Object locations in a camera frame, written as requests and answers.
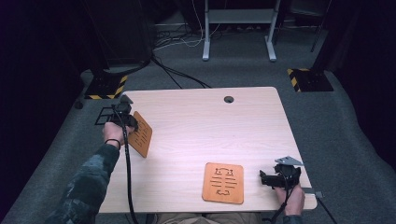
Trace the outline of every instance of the black speaker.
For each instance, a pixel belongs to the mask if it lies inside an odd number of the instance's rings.
[[[149,62],[156,37],[140,0],[85,0],[108,66]]]

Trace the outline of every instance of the hand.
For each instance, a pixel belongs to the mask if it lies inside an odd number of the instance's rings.
[[[279,203],[285,202],[286,191],[282,188],[274,188]],[[286,216],[300,216],[304,208],[305,194],[300,184],[296,185],[291,193],[288,204],[285,207]]]
[[[128,126],[126,127],[126,132],[128,134],[133,131],[134,131],[134,128],[131,128]],[[106,141],[108,139],[117,139],[120,141],[120,143],[122,145],[124,145],[122,128],[119,125],[117,125],[113,122],[106,122],[105,128],[103,128],[102,132],[103,132],[104,141]],[[108,141],[107,143],[110,145],[113,145],[115,147],[120,147],[116,141]]]

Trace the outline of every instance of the wristband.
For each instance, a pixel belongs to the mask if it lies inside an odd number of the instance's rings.
[[[105,141],[105,144],[106,144],[108,141],[115,141],[115,142],[117,142],[117,143],[119,144],[119,150],[121,149],[121,142],[120,142],[119,140],[114,139],[114,138],[110,138],[110,139],[107,139],[107,140]]]

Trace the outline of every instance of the gray carpet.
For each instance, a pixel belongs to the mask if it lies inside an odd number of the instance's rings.
[[[323,37],[316,51],[310,53],[313,39],[311,32],[282,31],[275,63],[268,60],[263,33],[255,32],[213,40],[210,61],[206,63],[201,60],[203,42],[195,48],[181,44],[155,50],[155,55],[165,65],[213,88],[277,88],[311,183],[324,193],[322,201],[338,223],[395,223],[395,172],[375,154],[361,132],[353,106],[336,77],[326,72],[334,87],[332,92],[295,92],[291,86],[287,69],[309,68],[316,59]],[[92,75],[86,72],[81,76],[88,86]],[[175,79],[183,88],[201,88],[189,79]],[[154,63],[131,74],[124,88],[125,91],[167,89],[178,86]],[[44,221],[77,168],[102,144],[102,127],[93,125],[101,108],[117,102],[83,100],[83,109],[70,109],[48,153],[3,223]],[[145,216],[138,217],[144,223]],[[124,214],[112,214],[99,215],[96,223],[128,221]],[[304,213],[304,223],[332,221],[318,205]]]

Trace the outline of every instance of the table top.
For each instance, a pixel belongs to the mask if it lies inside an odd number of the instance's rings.
[[[148,156],[130,147],[136,213],[274,211],[276,193],[259,171],[274,175],[275,160],[302,161],[277,90],[272,87],[126,91],[153,130]],[[208,162],[241,165],[244,201],[203,200]],[[125,155],[114,169],[100,213],[128,213]],[[311,188],[305,168],[303,188]],[[306,194],[304,209],[317,206]]]

